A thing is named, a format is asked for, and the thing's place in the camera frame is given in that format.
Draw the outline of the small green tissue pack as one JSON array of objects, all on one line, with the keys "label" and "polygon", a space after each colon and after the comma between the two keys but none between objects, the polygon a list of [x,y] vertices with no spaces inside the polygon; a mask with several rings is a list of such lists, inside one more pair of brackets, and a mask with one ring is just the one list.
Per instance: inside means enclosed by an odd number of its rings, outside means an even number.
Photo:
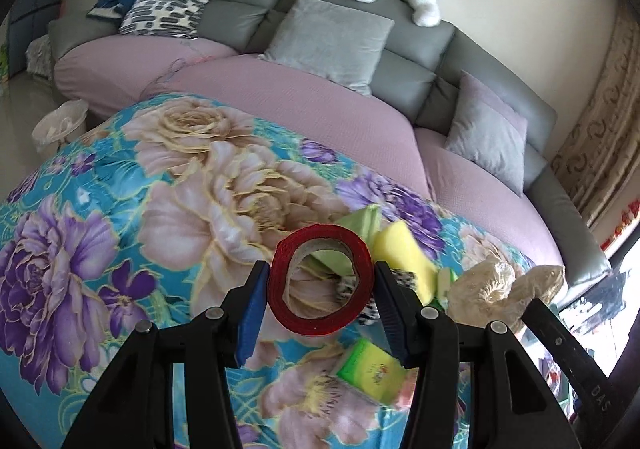
[{"label": "small green tissue pack", "polygon": [[386,407],[398,407],[409,371],[367,339],[353,343],[333,369],[334,377]]}]

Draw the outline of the red tape roll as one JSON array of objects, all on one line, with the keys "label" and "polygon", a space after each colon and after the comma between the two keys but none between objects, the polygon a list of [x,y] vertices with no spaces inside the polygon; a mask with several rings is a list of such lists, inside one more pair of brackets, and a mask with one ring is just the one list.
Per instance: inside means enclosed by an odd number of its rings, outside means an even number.
[{"label": "red tape roll", "polygon": [[336,297],[337,275],[322,270],[310,258],[325,249],[334,224],[312,224],[282,239],[274,251],[268,281],[268,303],[273,316],[288,331],[303,336],[327,336],[352,323],[367,304],[373,287],[369,250],[360,266],[352,258],[356,290],[345,305]]}]

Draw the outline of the floral blue tablecloth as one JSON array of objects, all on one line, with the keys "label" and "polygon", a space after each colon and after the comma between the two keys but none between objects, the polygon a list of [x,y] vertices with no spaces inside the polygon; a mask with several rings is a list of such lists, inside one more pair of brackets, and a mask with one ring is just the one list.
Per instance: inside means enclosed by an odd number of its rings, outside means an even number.
[{"label": "floral blue tablecloth", "polygon": [[[390,177],[231,106],[170,94],[118,112],[1,203],[1,390],[39,448],[61,448],[140,320],[189,322],[243,284],[254,261],[313,224],[378,204],[439,270],[492,255],[515,280],[534,266],[509,243]],[[310,339],[269,308],[253,357],[228,370],[247,448],[396,448],[414,388],[379,406],[333,376],[380,321]]]}]

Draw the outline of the yellow sponge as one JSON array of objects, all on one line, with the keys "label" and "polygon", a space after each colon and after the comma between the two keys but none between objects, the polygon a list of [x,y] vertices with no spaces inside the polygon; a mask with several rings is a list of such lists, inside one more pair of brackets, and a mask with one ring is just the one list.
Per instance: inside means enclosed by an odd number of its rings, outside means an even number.
[{"label": "yellow sponge", "polygon": [[392,269],[413,273],[416,294],[423,305],[434,299],[438,269],[423,253],[405,221],[394,221],[379,231],[370,252],[374,261],[386,261]]}]

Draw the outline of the leopard print scrunchie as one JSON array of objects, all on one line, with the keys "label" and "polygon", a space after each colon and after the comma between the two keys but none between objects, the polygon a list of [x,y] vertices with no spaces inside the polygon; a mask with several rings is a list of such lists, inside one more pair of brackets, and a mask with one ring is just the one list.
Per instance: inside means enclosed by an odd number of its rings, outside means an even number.
[{"label": "leopard print scrunchie", "polygon": [[[412,291],[416,291],[416,274],[411,271],[392,268],[390,273],[394,276],[395,281],[402,287],[408,287]],[[352,294],[356,290],[355,277],[343,277],[336,284],[336,296],[338,301],[345,305],[352,299]],[[357,317],[360,325],[374,325],[380,321],[380,313],[378,305],[376,305],[374,293],[371,292],[367,304],[363,306]]]}]

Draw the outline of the light green cloth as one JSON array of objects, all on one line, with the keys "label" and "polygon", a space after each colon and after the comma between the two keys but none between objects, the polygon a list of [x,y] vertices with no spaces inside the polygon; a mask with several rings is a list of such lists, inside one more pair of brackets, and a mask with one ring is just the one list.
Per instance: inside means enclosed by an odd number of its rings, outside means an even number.
[{"label": "light green cloth", "polygon": [[323,238],[325,249],[313,251],[310,258],[322,270],[340,277],[355,274],[352,258],[358,266],[366,257],[364,248],[370,249],[375,237],[382,229],[382,210],[378,204],[371,204],[343,216],[334,222],[336,231],[332,237]]}]

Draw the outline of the beige patterned curtain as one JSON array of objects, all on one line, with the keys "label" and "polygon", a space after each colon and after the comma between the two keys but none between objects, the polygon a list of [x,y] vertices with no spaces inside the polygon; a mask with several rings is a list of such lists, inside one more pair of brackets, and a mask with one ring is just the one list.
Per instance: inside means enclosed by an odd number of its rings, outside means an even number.
[{"label": "beige patterned curtain", "polygon": [[639,19],[625,4],[597,86],[551,168],[588,227],[639,169]]}]

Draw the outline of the grey pink pillow right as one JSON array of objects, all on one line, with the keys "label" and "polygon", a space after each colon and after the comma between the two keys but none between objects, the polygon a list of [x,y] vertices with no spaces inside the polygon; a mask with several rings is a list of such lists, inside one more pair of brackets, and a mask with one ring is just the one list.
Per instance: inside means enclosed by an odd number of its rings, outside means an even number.
[{"label": "grey pink pillow right", "polygon": [[527,120],[463,71],[445,149],[474,163],[521,196]]}]

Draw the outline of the white waste basket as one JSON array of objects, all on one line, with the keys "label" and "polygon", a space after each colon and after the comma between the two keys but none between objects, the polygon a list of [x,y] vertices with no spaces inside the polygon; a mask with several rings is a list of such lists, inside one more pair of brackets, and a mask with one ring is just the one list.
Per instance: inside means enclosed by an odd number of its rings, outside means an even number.
[{"label": "white waste basket", "polygon": [[85,134],[88,110],[84,100],[68,100],[38,122],[32,130],[32,142],[43,161]]}]

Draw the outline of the pink sofa seat cover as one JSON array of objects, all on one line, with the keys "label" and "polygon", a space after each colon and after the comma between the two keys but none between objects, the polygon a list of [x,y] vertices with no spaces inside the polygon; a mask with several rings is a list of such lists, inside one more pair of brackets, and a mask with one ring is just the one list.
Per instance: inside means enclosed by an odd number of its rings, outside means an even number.
[{"label": "pink sofa seat cover", "polygon": [[429,196],[537,265],[562,257],[524,194],[414,128],[385,102],[205,38],[111,35],[62,55],[54,85],[108,117],[161,92],[200,94],[298,132]]}]

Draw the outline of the grey pillow middle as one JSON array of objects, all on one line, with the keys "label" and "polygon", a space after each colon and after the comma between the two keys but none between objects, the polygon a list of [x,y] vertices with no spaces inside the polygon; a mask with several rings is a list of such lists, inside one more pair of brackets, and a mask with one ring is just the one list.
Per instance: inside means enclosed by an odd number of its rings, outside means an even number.
[{"label": "grey pillow middle", "polygon": [[395,22],[323,0],[296,0],[264,59],[369,97],[370,83]]}]

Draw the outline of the black white patterned pillow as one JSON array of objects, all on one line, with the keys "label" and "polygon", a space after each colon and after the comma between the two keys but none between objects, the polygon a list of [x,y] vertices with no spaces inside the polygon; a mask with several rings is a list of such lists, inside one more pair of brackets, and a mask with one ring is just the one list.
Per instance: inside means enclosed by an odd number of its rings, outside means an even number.
[{"label": "black white patterned pillow", "polygon": [[136,0],[118,29],[121,35],[191,39],[211,0]]}]

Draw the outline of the blue pillow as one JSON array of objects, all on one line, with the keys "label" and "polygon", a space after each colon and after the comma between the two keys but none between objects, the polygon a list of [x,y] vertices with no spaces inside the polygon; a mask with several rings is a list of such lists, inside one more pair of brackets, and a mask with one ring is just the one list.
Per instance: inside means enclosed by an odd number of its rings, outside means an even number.
[{"label": "blue pillow", "polygon": [[100,21],[121,21],[136,0],[99,0],[88,12],[91,19]]}]

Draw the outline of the grey sofa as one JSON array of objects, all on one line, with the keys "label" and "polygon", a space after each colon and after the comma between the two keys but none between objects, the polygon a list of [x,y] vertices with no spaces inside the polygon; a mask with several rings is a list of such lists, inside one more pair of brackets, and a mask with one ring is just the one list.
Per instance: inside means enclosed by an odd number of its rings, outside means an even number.
[{"label": "grey sofa", "polygon": [[[195,38],[260,58],[295,1],[211,0]],[[323,1],[335,5],[345,2]],[[568,296],[584,293],[606,276],[610,263],[542,155],[556,121],[551,106],[452,24],[417,27],[410,20],[408,6],[400,0],[375,1],[369,11],[395,22],[372,78],[371,97],[400,112],[412,127],[447,137],[462,72],[480,80],[527,120],[522,194],[532,201],[559,247]],[[81,13],[54,20],[49,26],[54,65],[67,51],[111,35],[120,35],[116,23]]]}]

